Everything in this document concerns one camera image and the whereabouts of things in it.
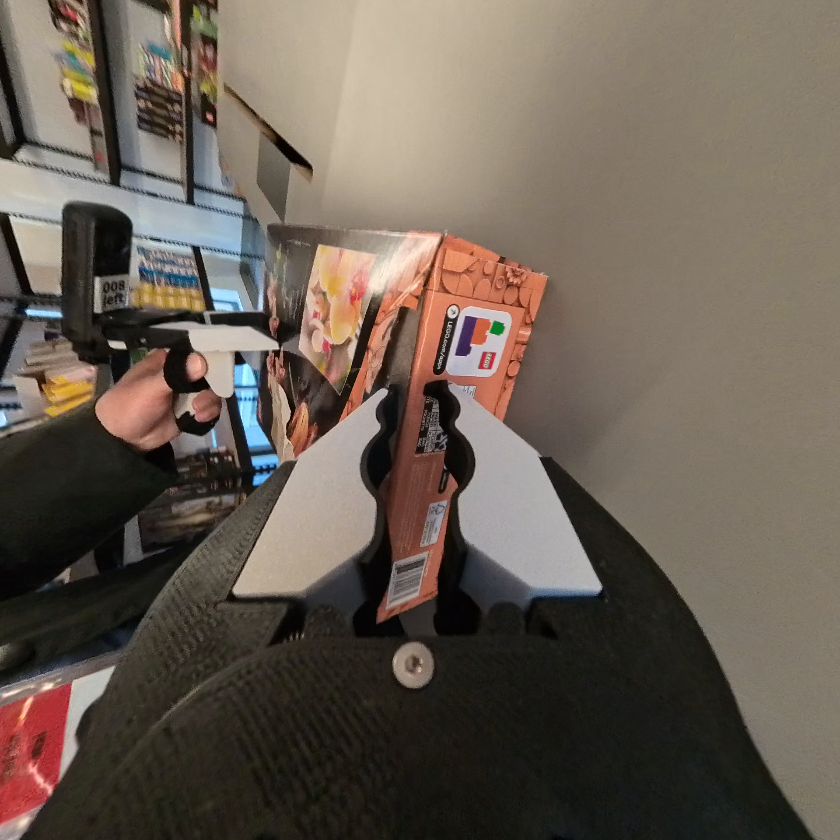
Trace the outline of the black orchid lego box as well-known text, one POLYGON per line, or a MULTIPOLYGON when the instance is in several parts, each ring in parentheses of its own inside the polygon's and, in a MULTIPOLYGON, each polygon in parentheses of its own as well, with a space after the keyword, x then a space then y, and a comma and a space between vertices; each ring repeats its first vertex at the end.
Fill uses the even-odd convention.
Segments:
POLYGON ((259 374, 259 425, 280 462, 376 391, 400 396, 385 500, 393 568, 374 620, 437 594, 457 483, 433 380, 503 419, 547 285, 541 273, 447 233, 269 226, 264 311, 280 349, 259 374))

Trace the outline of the red card holder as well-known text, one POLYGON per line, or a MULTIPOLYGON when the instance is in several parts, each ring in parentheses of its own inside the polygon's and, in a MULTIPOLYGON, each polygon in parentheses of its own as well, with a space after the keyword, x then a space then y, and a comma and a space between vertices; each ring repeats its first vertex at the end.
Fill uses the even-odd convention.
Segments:
POLYGON ((42 806, 60 776, 71 684, 1 708, 1 824, 42 806))

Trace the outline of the grey table cover plate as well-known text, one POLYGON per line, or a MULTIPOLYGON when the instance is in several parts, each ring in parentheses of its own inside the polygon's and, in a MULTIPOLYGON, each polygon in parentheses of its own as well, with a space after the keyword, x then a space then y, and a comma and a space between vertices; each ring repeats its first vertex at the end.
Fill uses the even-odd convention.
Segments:
POLYGON ((256 183, 279 222, 286 218, 291 163, 275 142, 259 136, 256 183))

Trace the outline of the person's black jacket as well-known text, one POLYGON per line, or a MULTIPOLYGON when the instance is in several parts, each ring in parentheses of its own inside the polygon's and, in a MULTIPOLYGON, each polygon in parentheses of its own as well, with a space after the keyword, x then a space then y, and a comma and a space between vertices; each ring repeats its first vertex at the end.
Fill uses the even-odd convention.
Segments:
POLYGON ((2 601, 2 680, 138 620, 200 542, 182 541, 119 570, 2 601))

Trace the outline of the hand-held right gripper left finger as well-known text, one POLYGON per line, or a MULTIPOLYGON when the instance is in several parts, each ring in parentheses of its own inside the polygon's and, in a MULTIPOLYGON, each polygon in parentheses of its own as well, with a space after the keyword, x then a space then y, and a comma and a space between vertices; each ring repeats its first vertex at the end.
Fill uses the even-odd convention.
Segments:
POLYGON ((376 624, 392 567, 382 485, 392 471, 398 389, 381 388, 294 462, 233 585, 233 601, 285 605, 293 624, 328 606, 357 634, 376 624))

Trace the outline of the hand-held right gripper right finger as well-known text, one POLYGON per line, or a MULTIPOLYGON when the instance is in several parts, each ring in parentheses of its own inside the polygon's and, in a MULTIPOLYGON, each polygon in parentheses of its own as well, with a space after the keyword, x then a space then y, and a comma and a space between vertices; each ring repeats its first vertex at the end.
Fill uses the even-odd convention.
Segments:
POLYGON ((603 586, 539 452, 455 384, 429 382, 455 482, 434 627, 473 634, 498 605, 598 597, 603 586))

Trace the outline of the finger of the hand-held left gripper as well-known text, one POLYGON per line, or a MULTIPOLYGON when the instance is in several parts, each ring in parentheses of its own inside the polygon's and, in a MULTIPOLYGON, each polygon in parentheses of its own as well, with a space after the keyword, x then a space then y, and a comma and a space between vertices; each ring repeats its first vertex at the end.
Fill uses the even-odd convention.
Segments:
POLYGON ((269 319, 261 311, 208 311, 200 321, 170 321, 151 326, 151 346, 189 347, 195 352, 278 350, 269 319))

